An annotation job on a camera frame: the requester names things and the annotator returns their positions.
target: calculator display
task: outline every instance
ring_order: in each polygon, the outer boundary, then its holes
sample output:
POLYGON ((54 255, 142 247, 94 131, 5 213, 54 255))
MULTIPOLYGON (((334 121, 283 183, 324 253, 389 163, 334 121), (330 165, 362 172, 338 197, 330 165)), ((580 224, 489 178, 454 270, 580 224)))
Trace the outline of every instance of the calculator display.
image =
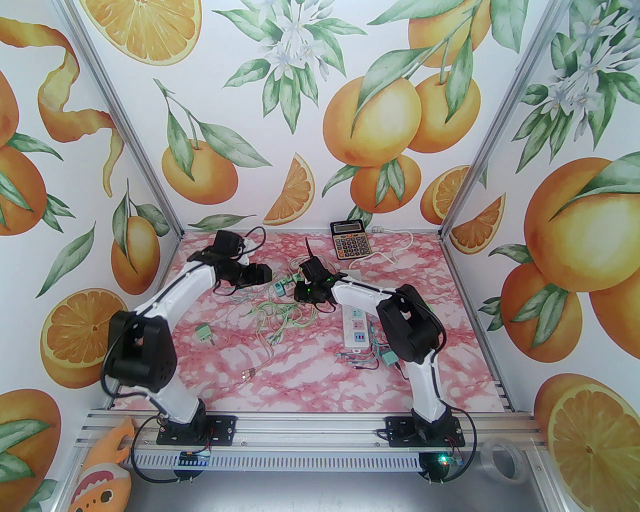
POLYGON ((334 233, 349 233, 351 231, 360 231, 360 224, 358 222, 353 222, 351 224, 333 226, 334 233))

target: orange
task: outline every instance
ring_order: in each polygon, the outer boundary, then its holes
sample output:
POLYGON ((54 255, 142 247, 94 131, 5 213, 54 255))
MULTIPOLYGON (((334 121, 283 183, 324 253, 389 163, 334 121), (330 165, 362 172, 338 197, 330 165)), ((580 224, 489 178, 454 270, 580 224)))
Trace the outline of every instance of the orange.
POLYGON ((307 162, 295 153, 282 192, 264 216, 263 224, 280 226, 306 212, 316 195, 316 182, 307 162))
POLYGON ((40 335, 40 357, 49 376, 65 388, 83 388, 100 378, 109 320, 127 307, 109 290, 89 288, 62 299, 40 335))
POLYGON ((220 204, 231 199, 238 189, 236 167, 221 157, 206 142, 198 140, 193 147, 193 164, 189 178, 173 159, 171 149, 162 155, 162 172, 173 190, 182 197, 199 204, 220 204))
POLYGON ((25 462, 34 476, 0 483, 0 510, 20 512, 42 483, 58 449, 60 411, 53 398, 35 389, 17 389, 0 395, 0 425, 40 420, 49 427, 7 449, 25 462))
POLYGON ((468 171, 468 165, 454 167, 429 184, 420 200, 420 213, 427 222, 442 224, 468 171))
POLYGON ((548 284, 549 281, 533 263, 525 263, 511 271, 500 294, 500 313, 509 338, 525 356, 542 363, 554 363, 567 357, 578 344, 582 332, 582 309, 574 292, 564 302, 556 330, 542 345, 531 347, 538 318, 526 322, 511 321, 526 302, 548 284))
POLYGON ((125 55, 156 66, 176 64, 198 40, 200 0, 80 0, 100 34, 125 55))
POLYGON ((0 147, 2 147, 18 129, 18 102, 13 90, 2 72, 0 72, 0 147))
POLYGON ((456 249, 464 254, 476 254, 491 243, 502 222, 506 195, 498 197, 475 219, 451 230, 449 238, 456 249))
POLYGON ((544 416, 541 425, 547 426, 543 432, 549 452, 571 498, 586 511, 637 510, 637 413, 617 393, 594 379, 574 374, 552 379, 551 384, 542 386, 542 394, 538 392, 536 406, 538 415, 544 416))
POLYGON ((409 80, 399 78, 362 108, 351 135, 362 79, 346 83, 329 102, 324 143, 341 162, 375 167, 396 158, 413 139, 420 124, 420 97, 409 80))
POLYGON ((408 156, 398 157, 400 169, 404 175, 404 195, 398 201, 396 193, 389 187, 380 204, 376 205, 376 188, 380 177, 380 166, 362 167, 351 180, 351 198, 356 206, 369 213, 387 213, 402 208, 418 192, 420 188, 420 168, 408 156))
POLYGON ((6 224, 0 223, 0 235, 19 235, 42 219, 47 207, 47 191, 36 166, 17 149, 0 147, 0 170, 33 210, 25 210, 0 195, 0 208, 6 224))
MULTIPOLYGON (((409 20, 409 46, 411 48, 435 46, 467 16, 465 11, 469 11, 469 8, 475 2, 476 0, 465 0, 458 7, 439 16, 409 20)), ((483 0, 476 12, 474 25, 471 29, 471 48, 474 50, 478 48, 478 45, 483 41, 487 32, 489 32, 489 27, 491 26, 491 12, 489 7, 490 0, 483 0)), ((451 38, 449 53, 447 53, 447 66, 453 64, 463 43, 467 39, 470 24, 471 20, 464 23, 456 30, 451 38)), ((426 60, 424 65, 430 68, 439 68, 442 66, 445 46, 446 44, 438 48, 438 50, 426 60)))
POLYGON ((537 188, 524 219, 524 237, 545 278, 570 291, 611 288, 640 266, 640 196, 584 197, 551 218, 608 164, 581 158, 553 171, 537 188))
POLYGON ((160 267, 160 244, 147 219, 129 217, 127 226, 127 252, 131 263, 114 240, 111 270, 120 288, 131 295, 140 295, 156 278, 160 267))
POLYGON ((449 105, 445 96, 446 79, 440 84, 440 75, 433 75, 420 82, 418 92, 422 110, 420 126, 409 149, 418 153, 437 153, 457 144, 476 122, 480 112, 480 89, 471 79, 467 96, 460 108, 447 121, 449 105))
POLYGON ((589 296, 602 328, 622 350, 640 359, 640 270, 622 283, 589 296))

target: green terminal block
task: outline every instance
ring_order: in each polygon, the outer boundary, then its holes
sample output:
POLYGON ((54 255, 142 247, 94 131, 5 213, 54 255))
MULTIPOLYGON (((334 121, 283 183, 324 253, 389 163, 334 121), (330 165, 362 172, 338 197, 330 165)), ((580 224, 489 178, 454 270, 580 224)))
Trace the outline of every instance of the green terminal block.
POLYGON ((390 348, 380 352, 380 359, 382 359, 382 362, 386 366, 391 366, 391 365, 396 364, 398 362, 398 356, 390 348))
POLYGON ((196 334, 200 341, 210 341, 213 338, 213 332, 209 324, 200 324, 196 327, 196 334))

